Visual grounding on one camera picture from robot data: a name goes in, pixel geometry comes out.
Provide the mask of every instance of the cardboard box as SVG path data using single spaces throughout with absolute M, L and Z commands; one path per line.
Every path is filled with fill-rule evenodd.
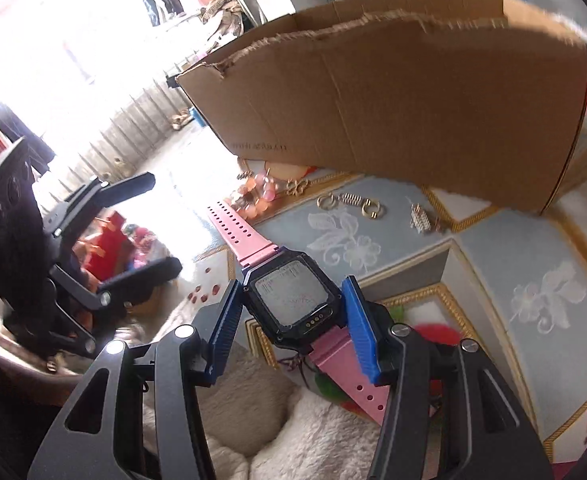
M 516 0 L 343 0 L 177 77 L 234 154 L 542 212 L 587 103 L 587 46 Z

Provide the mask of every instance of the smartwatch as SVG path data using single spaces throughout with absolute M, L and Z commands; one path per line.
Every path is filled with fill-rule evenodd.
M 347 327 L 342 291 L 307 254 L 278 247 L 225 202 L 207 208 L 244 276 L 244 306 L 278 348 L 309 357 L 373 420 L 382 424 L 388 386 L 360 368 Z

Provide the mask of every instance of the watch screen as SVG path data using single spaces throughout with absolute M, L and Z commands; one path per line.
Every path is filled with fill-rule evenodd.
M 320 280 L 299 260 L 273 270 L 255 286 L 262 302 L 283 326 L 303 319 L 329 300 Z

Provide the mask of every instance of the metal spring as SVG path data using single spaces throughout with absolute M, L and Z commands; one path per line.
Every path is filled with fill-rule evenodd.
M 338 200 L 344 204 L 353 205 L 356 207 L 360 207 L 365 201 L 364 197 L 354 193 L 340 193 Z

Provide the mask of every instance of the watch face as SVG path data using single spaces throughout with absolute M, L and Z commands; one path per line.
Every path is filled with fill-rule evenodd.
M 256 292 L 282 326 L 291 326 L 325 304 L 329 293 L 315 274 L 293 260 L 256 281 Z
M 244 305 L 279 348 L 302 354 L 331 327 L 345 326 L 340 289 L 307 254 L 280 248 L 244 271 Z

